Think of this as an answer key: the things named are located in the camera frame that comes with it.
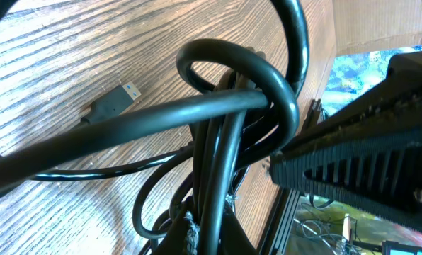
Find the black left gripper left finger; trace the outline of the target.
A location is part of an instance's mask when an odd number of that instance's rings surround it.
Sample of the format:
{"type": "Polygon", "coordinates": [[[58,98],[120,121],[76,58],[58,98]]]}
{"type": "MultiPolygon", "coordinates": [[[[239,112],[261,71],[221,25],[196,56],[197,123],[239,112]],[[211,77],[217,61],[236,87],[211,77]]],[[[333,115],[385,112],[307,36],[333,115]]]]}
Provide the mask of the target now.
{"type": "Polygon", "coordinates": [[[181,209],[170,226],[163,241],[152,252],[162,254],[256,254],[239,224],[232,207],[224,204],[220,221],[217,223],[219,234],[216,239],[209,238],[213,227],[203,227],[191,214],[193,199],[182,202],[181,209]]]}

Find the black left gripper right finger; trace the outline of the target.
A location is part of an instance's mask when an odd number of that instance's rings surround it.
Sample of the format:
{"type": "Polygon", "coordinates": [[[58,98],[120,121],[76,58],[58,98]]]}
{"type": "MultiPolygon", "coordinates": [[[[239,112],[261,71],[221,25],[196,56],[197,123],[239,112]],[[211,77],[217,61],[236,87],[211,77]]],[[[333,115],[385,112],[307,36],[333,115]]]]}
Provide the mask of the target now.
{"type": "Polygon", "coordinates": [[[422,233],[422,51],[271,159],[274,184],[348,204],[422,233]]]}

